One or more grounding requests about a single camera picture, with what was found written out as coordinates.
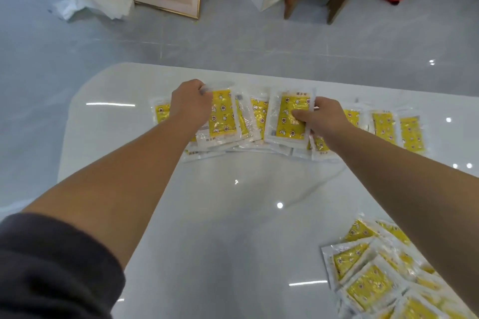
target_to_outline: dark sleeve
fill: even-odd
[[[30,213],[0,223],[1,318],[109,318],[124,283],[111,252],[67,223]]]

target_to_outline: hand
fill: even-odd
[[[200,93],[205,84],[200,80],[183,82],[171,94],[170,117],[179,119],[196,132],[211,115],[211,92]]]
[[[329,146],[339,134],[354,126],[348,121],[343,108],[338,101],[326,97],[316,97],[315,111],[293,110],[292,114],[298,120],[311,125],[314,135],[321,136]]]

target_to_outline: white table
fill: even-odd
[[[427,118],[435,158],[478,173],[475,97],[122,63],[94,76],[73,98],[58,180],[150,129],[149,98],[169,95],[192,78],[248,87],[315,86],[321,95],[384,108],[409,104]],[[96,102],[135,106],[88,105]],[[337,242],[357,212],[387,217],[343,164],[265,153],[181,164],[126,268],[113,314],[334,318],[335,296],[327,283],[288,284],[328,279],[319,247]]]

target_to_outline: forearm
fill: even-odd
[[[332,139],[331,146],[473,308],[477,301],[472,285],[479,280],[474,244],[479,179],[354,127]]]
[[[194,134],[179,119],[169,118],[66,178],[24,211],[89,233],[125,267]]]

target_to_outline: crumpled paper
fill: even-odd
[[[84,8],[93,13],[106,15],[110,19],[125,20],[135,8],[134,0],[61,0],[54,4],[59,16],[69,20]]]

